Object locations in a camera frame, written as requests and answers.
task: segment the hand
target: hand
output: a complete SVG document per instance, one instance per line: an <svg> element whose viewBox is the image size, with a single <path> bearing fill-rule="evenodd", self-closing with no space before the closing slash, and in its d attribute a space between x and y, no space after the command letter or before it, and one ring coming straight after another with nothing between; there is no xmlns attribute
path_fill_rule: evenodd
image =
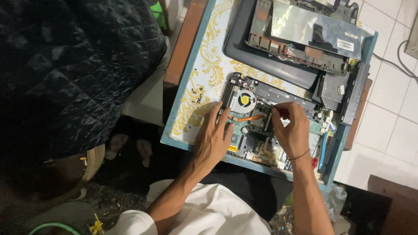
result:
<svg viewBox="0 0 418 235"><path fill-rule="evenodd" d="M231 108L226 108L219 116L218 123L215 123L221 106L222 102L218 102L205 115L193 146L191 164L195 170L202 173L203 177L209 174L215 165L221 161L231 145L234 123L228 125L224 137L225 124Z"/></svg>
<svg viewBox="0 0 418 235"><path fill-rule="evenodd" d="M280 119L282 116L287 119L287 115L284 114L287 112L290 115L290 123L284 127ZM306 153L309 149L309 120L303 107L296 102L281 103L272 108L272 114L274 134L289 160Z"/></svg>

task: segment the green cloth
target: green cloth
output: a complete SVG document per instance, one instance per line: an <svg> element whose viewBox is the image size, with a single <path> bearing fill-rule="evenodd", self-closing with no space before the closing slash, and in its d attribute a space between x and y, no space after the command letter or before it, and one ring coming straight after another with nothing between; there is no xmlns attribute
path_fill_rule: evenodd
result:
<svg viewBox="0 0 418 235"><path fill-rule="evenodd" d="M150 8L151 8L151 11L153 11L154 13L154 17L157 19L158 26L166 30L167 29L166 20L164 18L164 12L163 12L163 9L161 8L160 2L157 2L157 4L151 6Z"/></svg>

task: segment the circuit board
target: circuit board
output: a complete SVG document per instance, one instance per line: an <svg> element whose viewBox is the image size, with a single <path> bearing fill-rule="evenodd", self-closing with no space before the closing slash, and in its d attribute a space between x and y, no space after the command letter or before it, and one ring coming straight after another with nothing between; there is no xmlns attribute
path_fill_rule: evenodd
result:
<svg viewBox="0 0 418 235"><path fill-rule="evenodd" d="M256 79L242 77L240 73L231 75L222 97L222 108L231 107L228 122L235 123L228 154L277 170L291 171L292 168L274 135L271 120L273 105L280 101L296 101L304 107L310 121L309 147L312 156L316 154L320 137L328 131L328 125L331 123L329 114L319 110L313 102L278 90ZM290 121L282 120L282 122L286 126ZM329 131L332 135L335 127L333 130L329 128Z"/></svg>

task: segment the yellow flower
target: yellow flower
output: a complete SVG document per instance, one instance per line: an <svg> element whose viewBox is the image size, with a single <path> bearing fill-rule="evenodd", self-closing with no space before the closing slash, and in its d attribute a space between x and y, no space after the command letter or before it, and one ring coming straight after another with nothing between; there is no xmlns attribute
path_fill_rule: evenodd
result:
<svg viewBox="0 0 418 235"><path fill-rule="evenodd" d="M96 235L98 231L100 231L100 230L103 231L102 230L103 223L100 222L99 218L97 218L96 213L94 214L94 216L96 217L96 221L94 222L94 226L90 227L90 232L92 234Z"/></svg>

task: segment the green hose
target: green hose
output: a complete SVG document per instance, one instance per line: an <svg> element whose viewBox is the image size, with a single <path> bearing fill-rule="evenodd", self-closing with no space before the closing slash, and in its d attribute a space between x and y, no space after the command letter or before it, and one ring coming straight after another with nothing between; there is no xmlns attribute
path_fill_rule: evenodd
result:
<svg viewBox="0 0 418 235"><path fill-rule="evenodd" d="M70 232L70 233L72 233L72 234L74 234L74 235L81 235L79 232L77 232L74 228L72 228L72 227L70 227L70 226L68 226L68 225L65 225L65 224L61 224L61 223L56 223L56 222L53 222L53 223L45 223L45 224L42 224L42 225L40 225L40 226L37 226L36 228L34 228L30 233L29 233L29 235L33 235L34 233L36 233L38 230L40 230L41 228L44 228L44 227L51 227L51 226L55 226L55 227L60 227L60 228L63 228L63 229L65 229L65 230L67 230L68 232Z"/></svg>

